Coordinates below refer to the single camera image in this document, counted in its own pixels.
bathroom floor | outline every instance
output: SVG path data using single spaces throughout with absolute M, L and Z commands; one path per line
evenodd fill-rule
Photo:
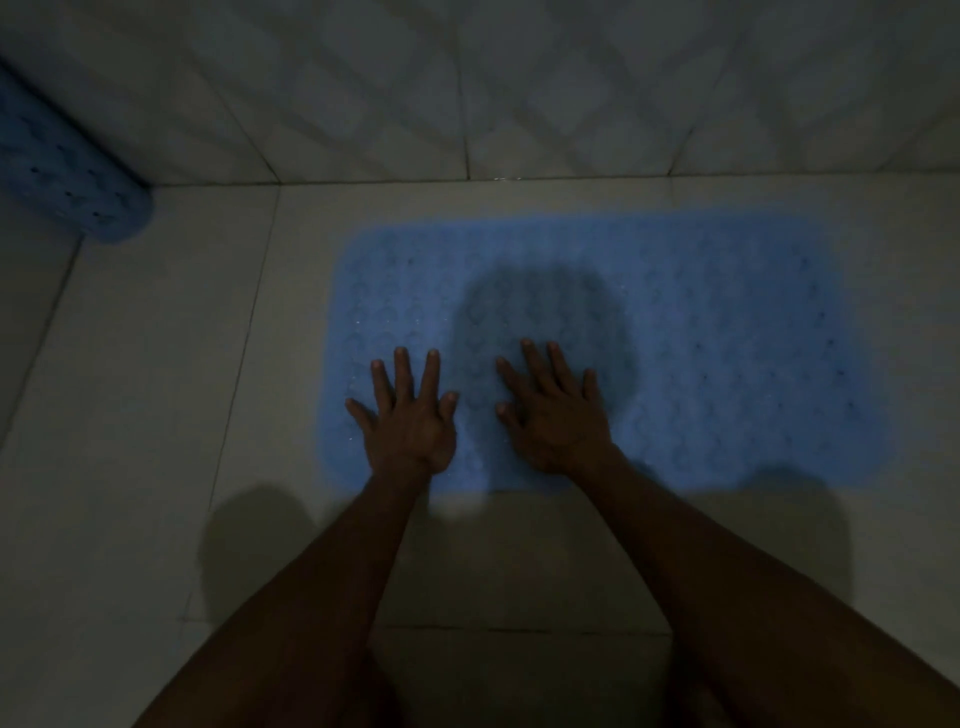
M 84 244 L 0 451 L 0 723 L 125 726 L 343 505 L 332 266 L 370 223 L 684 206 L 826 222 L 894 426 L 868 485 L 691 497 L 960 681 L 960 177 L 180 187 Z M 372 644 L 423 725 L 655 724 L 668 627 L 586 500 L 423 503 Z

forearm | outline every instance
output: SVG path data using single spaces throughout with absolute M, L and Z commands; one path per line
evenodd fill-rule
M 960 693 L 948 681 L 805 576 L 637 473 L 618 450 L 575 479 L 744 724 L 955 724 Z
M 397 467 L 371 478 L 326 532 L 245 603 L 197 652 L 137 723 L 256 723 L 309 696 L 333 722 L 360 667 L 396 551 L 428 472 Z M 308 675 L 310 686 L 298 681 Z

finger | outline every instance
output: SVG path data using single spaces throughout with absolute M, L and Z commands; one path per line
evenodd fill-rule
M 527 369 L 530 370 L 530 376 L 534 378 L 542 392 L 548 395 L 559 395 L 560 387 L 557 386 L 557 379 L 550 371 L 550 367 L 543 361 L 543 357 L 540 356 L 540 352 L 537 351 L 533 341 L 523 339 L 520 346 L 523 348 L 523 356 L 527 360 Z
M 550 354 L 550 363 L 553 365 L 553 373 L 557 376 L 557 381 L 560 382 L 560 388 L 569 395 L 579 395 L 581 388 L 577 386 L 577 379 L 566 364 L 560 344 L 551 341 L 546 345 L 546 350 Z
M 394 351 L 394 370 L 396 371 L 396 401 L 410 401 L 414 398 L 414 376 L 410 372 L 410 353 L 403 347 Z
M 496 417 L 507 428 L 511 440 L 516 440 L 523 433 L 523 425 L 520 424 L 516 406 L 512 402 L 500 402 L 496 406 Z
M 373 398 L 376 400 L 376 409 L 380 417 L 389 415 L 394 410 L 394 391 L 387 378 L 387 368 L 379 359 L 370 365 L 373 376 Z
M 511 363 L 502 356 L 498 356 L 496 359 L 496 370 L 503 379 L 503 383 L 507 385 L 507 389 L 519 401 L 530 401 L 534 396 L 534 390 L 530 386 L 530 382 L 527 381 L 525 376 L 517 374 Z
M 453 413 L 457 410 L 457 400 L 460 398 L 456 392 L 447 392 L 440 399 L 440 419 L 445 425 L 453 427 Z
M 360 430 L 366 437 L 373 432 L 373 415 L 370 411 L 357 400 L 347 399 L 347 412 L 360 427 Z
M 600 385 L 597 384 L 597 373 L 595 369 L 587 369 L 584 372 L 584 397 L 587 398 L 587 401 L 597 403 L 601 400 Z
M 423 380 L 420 382 L 420 400 L 437 401 L 437 392 L 440 389 L 440 352 L 431 349 L 426 356 L 426 365 L 423 367 Z

blue bath mat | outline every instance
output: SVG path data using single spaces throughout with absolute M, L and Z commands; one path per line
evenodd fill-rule
M 861 352 L 815 226 L 772 213 L 423 224 L 366 231 L 334 278 L 319 416 L 327 472 L 369 475 L 344 398 L 372 405 L 370 362 L 443 358 L 459 444 L 437 491 L 558 487 L 510 450 L 494 370 L 557 340 L 598 371 L 613 437 L 678 491 L 788 467 L 851 483 L 885 447 Z

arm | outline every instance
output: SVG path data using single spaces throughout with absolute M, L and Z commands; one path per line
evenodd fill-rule
M 447 394 L 438 406 L 437 352 L 427 357 L 416 399 L 406 350 L 396 351 L 396 402 L 382 361 L 373 362 L 372 375 L 378 416 L 347 401 L 372 468 L 366 487 L 204 644 L 136 728 L 261 725 L 267 718 L 300 725 L 301 711 L 310 725 L 337 722 L 414 503 L 456 447 L 457 398 Z
M 805 576 L 648 477 L 612 443 L 596 375 L 524 342 L 533 380 L 498 369 L 497 406 L 535 468 L 568 475 L 623 545 L 728 711 L 744 725 L 960 725 L 960 691 Z

